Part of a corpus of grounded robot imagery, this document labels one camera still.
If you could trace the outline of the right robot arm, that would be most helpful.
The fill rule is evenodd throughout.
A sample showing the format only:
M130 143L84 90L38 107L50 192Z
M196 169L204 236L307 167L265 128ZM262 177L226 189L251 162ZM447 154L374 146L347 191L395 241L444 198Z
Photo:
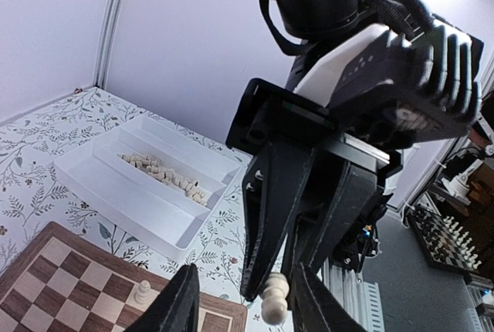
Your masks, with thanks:
M226 144L251 156L242 180L240 292L254 300L277 256L359 271L416 143L463 137L476 122L483 44L421 0L259 0L285 86L249 81Z

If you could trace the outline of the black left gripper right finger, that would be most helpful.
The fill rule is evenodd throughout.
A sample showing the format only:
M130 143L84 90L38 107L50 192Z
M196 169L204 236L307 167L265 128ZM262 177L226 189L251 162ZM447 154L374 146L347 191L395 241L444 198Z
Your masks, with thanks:
M293 267L291 282L293 330L296 332L364 332L306 264Z

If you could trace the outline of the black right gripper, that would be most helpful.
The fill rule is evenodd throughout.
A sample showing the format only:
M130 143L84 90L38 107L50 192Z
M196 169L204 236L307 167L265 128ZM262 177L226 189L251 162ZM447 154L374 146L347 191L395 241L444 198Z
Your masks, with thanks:
M286 142L269 142L277 137ZM329 260L361 269L360 251L369 243L364 227L377 221L377 175L401 172L401 152L384 152L345 134L327 108L259 78L245 88L226 145L255 155L242 180L246 300L260 294L292 227L282 265L291 289L301 266L318 273ZM334 175L312 175L304 192L314 148L347 161Z

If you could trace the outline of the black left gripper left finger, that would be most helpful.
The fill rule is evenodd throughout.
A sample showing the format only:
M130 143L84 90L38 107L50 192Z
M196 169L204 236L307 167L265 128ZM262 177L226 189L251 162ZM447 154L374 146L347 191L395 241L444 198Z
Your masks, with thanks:
M125 332L195 332L200 284L195 264L183 265L147 310Z

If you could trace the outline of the cream chess piece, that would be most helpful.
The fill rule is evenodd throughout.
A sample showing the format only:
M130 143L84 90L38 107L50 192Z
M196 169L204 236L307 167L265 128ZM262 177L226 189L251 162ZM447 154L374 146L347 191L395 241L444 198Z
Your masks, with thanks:
M270 273L261 293L261 314L268 325L282 324L288 315L289 284L282 273Z

